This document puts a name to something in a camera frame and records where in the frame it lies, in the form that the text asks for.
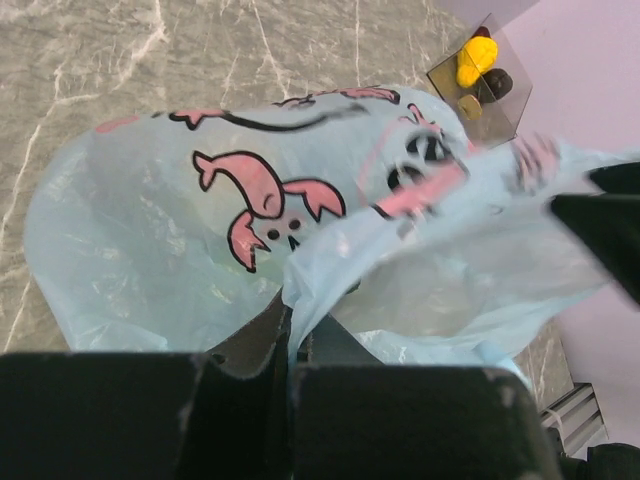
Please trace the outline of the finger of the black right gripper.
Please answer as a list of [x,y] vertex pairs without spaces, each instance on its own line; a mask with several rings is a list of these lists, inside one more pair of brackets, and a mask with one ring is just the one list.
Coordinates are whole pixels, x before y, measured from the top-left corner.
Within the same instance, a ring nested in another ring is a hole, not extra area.
[[640,194],[640,162],[602,167],[589,172],[588,178],[601,191],[617,195]]
[[639,302],[639,197],[630,194],[562,194],[550,212],[592,253],[602,267]]

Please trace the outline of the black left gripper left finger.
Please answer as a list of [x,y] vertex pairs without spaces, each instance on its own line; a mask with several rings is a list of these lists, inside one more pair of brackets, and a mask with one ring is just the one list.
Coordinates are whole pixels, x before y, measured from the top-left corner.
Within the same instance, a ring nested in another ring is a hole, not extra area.
[[1,358],[5,479],[287,479],[280,299],[200,353]]

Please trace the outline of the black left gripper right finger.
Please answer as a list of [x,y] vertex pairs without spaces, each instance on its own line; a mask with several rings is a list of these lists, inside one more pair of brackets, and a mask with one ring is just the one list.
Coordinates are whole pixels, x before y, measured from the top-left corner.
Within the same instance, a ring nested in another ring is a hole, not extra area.
[[292,374],[296,479],[558,479],[524,383],[501,368],[384,365],[323,319]]

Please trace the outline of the light blue printed plastic bag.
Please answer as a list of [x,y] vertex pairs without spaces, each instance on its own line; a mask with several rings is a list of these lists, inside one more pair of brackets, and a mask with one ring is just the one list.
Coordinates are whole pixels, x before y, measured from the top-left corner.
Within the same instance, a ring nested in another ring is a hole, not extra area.
[[344,88],[105,123],[62,147],[27,265],[74,350],[197,351],[275,297],[388,364],[500,366],[607,281],[550,212],[635,152],[490,150],[436,96]]

